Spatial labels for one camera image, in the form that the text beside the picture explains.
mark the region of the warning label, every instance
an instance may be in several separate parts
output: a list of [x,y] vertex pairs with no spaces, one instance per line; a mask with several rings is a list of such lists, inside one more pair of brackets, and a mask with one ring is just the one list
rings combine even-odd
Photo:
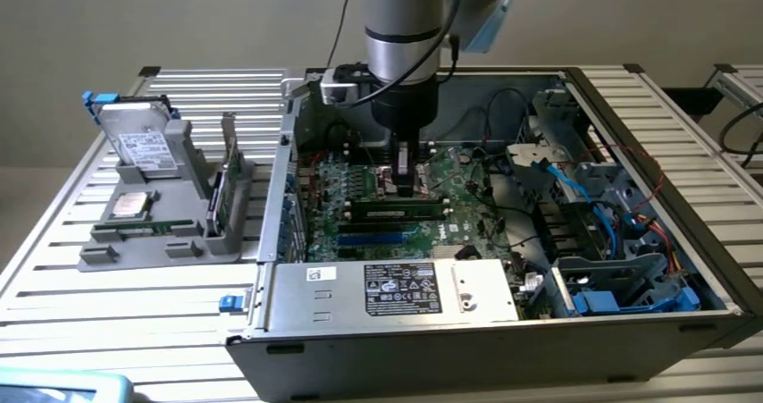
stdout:
[[433,263],[367,264],[364,277],[371,316],[443,312]]
[[160,132],[121,133],[119,141],[132,159],[132,164],[141,171],[176,169],[172,153]]

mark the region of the green circuit board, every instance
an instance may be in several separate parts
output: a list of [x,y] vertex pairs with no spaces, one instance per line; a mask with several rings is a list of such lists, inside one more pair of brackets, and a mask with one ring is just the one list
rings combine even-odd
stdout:
[[[453,258],[455,251],[467,245],[476,248],[481,258],[508,258],[505,236],[499,234],[488,239],[496,222],[495,212],[465,190],[469,178],[481,179],[481,168],[473,169],[476,161],[471,160],[471,149],[448,147],[417,166],[420,182],[412,198],[397,197],[387,168],[349,165],[336,159],[329,156],[316,164],[317,178],[308,194],[309,262]],[[415,209],[412,214],[420,211],[424,214],[441,210],[441,220],[400,219],[393,220],[399,227],[396,231],[352,232],[347,216],[352,202],[376,202],[376,205],[400,202],[405,205],[404,202],[411,200],[429,204],[407,207],[407,211]],[[375,214],[395,212],[377,211]],[[485,226],[481,234],[479,222]]]

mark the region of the robotic arm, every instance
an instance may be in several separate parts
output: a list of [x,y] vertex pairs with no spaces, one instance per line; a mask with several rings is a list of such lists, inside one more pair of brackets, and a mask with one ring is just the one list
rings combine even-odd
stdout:
[[[461,38],[465,51],[485,52],[511,0],[449,0],[443,21],[444,1],[364,0],[368,64],[328,69],[320,83],[325,104],[349,108],[371,103],[375,121],[392,133],[392,179],[401,196],[412,193],[420,128],[437,115],[445,35]],[[371,91],[364,97],[361,85]]]

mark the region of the white wall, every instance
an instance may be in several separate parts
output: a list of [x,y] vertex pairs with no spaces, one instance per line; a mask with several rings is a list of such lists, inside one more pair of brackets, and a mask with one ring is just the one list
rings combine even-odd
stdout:
[[[323,65],[341,0],[0,0],[0,164],[72,165],[96,135],[88,89],[144,65]],[[364,58],[351,0],[336,60]],[[499,43],[464,63],[640,63],[664,84],[763,63],[763,0],[516,0]]]

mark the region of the motherboard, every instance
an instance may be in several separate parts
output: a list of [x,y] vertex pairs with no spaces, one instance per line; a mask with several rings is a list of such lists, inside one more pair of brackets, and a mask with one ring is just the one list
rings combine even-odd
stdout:
[[412,197],[399,197],[388,166],[327,154],[308,174],[308,262],[419,258],[508,258],[492,208],[467,190],[481,162],[443,147],[417,164]]

